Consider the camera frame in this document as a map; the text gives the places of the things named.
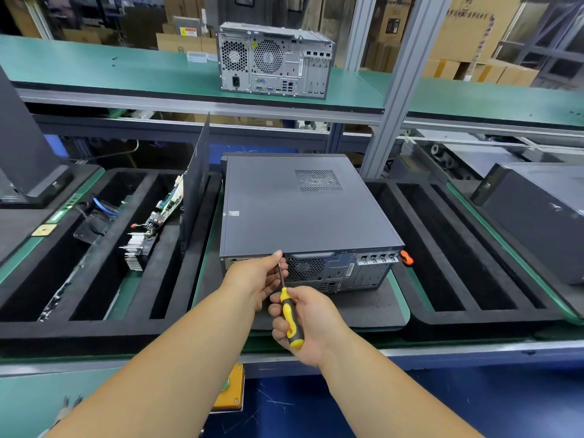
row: fan grille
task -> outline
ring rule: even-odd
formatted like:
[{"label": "fan grille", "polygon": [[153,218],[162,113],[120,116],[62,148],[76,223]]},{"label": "fan grille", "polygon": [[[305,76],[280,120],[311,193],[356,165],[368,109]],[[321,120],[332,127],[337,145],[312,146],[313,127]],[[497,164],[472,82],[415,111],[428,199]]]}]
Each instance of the fan grille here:
[{"label": "fan grille", "polygon": [[253,50],[253,61],[262,73],[274,73],[282,66],[282,49],[273,40],[263,40]]},{"label": "fan grille", "polygon": [[304,194],[339,194],[343,191],[333,170],[296,169],[295,172]]},{"label": "fan grille", "polygon": [[315,278],[325,267],[325,260],[322,258],[310,260],[298,260],[296,258],[288,258],[288,278],[290,283],[296,281],[308,281]]},{"label": "fan grille", "polygon": [[240,41],[225,41],[221,46],[221,61],[228,71],[243,72],[248,67],[248,53]]}]

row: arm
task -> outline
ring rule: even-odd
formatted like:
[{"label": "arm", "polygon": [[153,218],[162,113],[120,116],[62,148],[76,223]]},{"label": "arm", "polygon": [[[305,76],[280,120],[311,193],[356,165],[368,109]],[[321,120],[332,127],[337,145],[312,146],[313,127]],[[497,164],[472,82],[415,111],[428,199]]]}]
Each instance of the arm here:
[{"label": "arm", "polygon": [[351,331],[326,295],[288,288],[304,328],[304,346],[290,349],[279,293],[270,298],[272,335],[304,364],[317,366],[358,437],[480,438],[481,435],[377,349]]},{"label": "arm", "polygon": [[255,311],[279,285],[280,251],[231,266],[221,287],[138,353],[47,438],[198,436]]}]

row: hand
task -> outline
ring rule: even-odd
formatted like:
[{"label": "hand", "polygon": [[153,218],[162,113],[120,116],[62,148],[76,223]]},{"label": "hand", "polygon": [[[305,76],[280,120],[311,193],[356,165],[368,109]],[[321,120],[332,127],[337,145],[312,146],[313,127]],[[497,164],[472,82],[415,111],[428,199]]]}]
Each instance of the hand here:
[{"label": "hand", "polygon": [[256,311],[262,308],[262,301],[280,286],[278,263],[284,278],[288,276],[288,264],[278,250],[264,258],[238,261],[230,266],[223,278],[221,288],[228,288],[230,293],[239,293],[250,299]]},{"label": "hand", "polygon": [[268,312],[275,316],[272,336],[281,346],[292,352],[300,361],[322,370],[325,361],[337,347],[346,345],[345,339],[352,331],[340,316],[339,310],[325,294],[308,286],[288,287],[288,294],[296,302],[298,321],[304,329],[304,345],[300,350],[288,344],[288,322],[282,318],[280,292],[270,296]]}]

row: screwdriver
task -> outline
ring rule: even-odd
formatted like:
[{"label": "screwdriver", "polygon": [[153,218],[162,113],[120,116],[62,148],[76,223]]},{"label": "screwdriver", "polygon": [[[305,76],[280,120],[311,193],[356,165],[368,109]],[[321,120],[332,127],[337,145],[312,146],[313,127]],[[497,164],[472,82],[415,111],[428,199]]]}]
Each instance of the screwdriver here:
[{"label": "screwdriver", "polygon": [[282,303],[282,313],[284,314],[285,320],[290,326],[286,336],[288,337],[288,343],[292,349],[300,349],[304,344],[304,333],[302,331],[302,326],[298,324],[298,317],[296,316],[296,307],[294,306],[294,300],[288,294],[288,289],[284,283],[284,275],[282,274],[282,268],[278,263],[278,272],[280,272],[280,283],[282,286],[282,293],[280,295],[280,302]]}]

